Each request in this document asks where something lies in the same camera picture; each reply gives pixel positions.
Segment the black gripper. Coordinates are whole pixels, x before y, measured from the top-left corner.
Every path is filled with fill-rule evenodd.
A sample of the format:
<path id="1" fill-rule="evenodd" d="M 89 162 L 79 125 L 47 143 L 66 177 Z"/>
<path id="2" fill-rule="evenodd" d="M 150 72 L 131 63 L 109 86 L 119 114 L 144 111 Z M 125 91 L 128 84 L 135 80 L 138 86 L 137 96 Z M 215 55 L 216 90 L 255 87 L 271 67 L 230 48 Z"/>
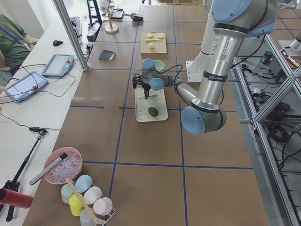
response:
<path id="1" fill-rule="evenodd" d="M 144 96 L 149 97 L 150 96 L 150 88 L 151 88 L 150 85 L 141 81 L 141 86 L 144 90 Z"/>

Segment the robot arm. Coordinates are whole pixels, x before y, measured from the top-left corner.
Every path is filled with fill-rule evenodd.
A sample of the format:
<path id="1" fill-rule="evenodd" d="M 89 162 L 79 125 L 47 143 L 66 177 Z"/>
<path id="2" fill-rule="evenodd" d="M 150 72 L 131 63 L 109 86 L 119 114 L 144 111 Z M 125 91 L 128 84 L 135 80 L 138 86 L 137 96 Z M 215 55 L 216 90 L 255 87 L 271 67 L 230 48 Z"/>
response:
<path id="1" fill-rule="evenodd" d="M 269 34 L 277 23 L 277 0 L 214 0 L 210 18 L 214 24 L 210 53 L 198 91 L 177 75 L 166 75 L 155 69 L 155 62 L 147 58 L 142 64 L 140 77 L 132 79 L 140 84 L 146 97 L 149 90 L 172 88 L 190 105 L 181 114 L 187 132 L 200 135 L 217 131 L 226 123 L 226 113 L 218 104 L 224 83 L 244 38 Z"/>

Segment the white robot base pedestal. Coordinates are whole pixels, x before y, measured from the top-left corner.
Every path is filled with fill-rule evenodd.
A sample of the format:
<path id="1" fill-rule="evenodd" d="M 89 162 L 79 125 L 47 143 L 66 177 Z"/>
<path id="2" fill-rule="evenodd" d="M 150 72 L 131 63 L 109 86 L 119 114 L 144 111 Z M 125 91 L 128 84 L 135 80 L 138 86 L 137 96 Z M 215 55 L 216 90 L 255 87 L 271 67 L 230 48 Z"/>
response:
<path id="1" fill-rule="evenodd" d="M 193 61 L 186 61 L 187 76 L 189 82 L 201 82 L 203 72 L 209 59 L 215 33 L 213 31 L 214 20 L 211 13 L 205 28 L 199 55 Z"/>

